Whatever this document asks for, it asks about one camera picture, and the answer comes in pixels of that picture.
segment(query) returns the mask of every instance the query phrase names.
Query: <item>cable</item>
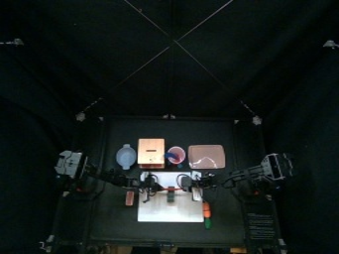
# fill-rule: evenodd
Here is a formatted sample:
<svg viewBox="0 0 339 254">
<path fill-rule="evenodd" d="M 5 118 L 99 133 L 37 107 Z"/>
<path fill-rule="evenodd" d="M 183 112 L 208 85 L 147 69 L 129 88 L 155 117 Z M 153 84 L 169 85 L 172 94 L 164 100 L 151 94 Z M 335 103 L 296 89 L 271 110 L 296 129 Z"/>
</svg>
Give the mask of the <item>cable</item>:
<svg viewBox="0 0 339 254">
<path fill-rule="evenodd" d="M 221 183 L 221 187 L 225 188 L 225 189 L 228 189 L 228 188 L 225 187 L 225 183 L 227 183 L 229 180 L 232 180 L 232 179 L 235 179 L 235 178 L 241 178 L 241 177 L 244 177 L 244 176 L 245 176 L 245 174 L 236 174 L 236 175 L 231 176 L 231 177 L 227 178 L 227 179 L 224 180 L 224 182 Z"/>
</svg>

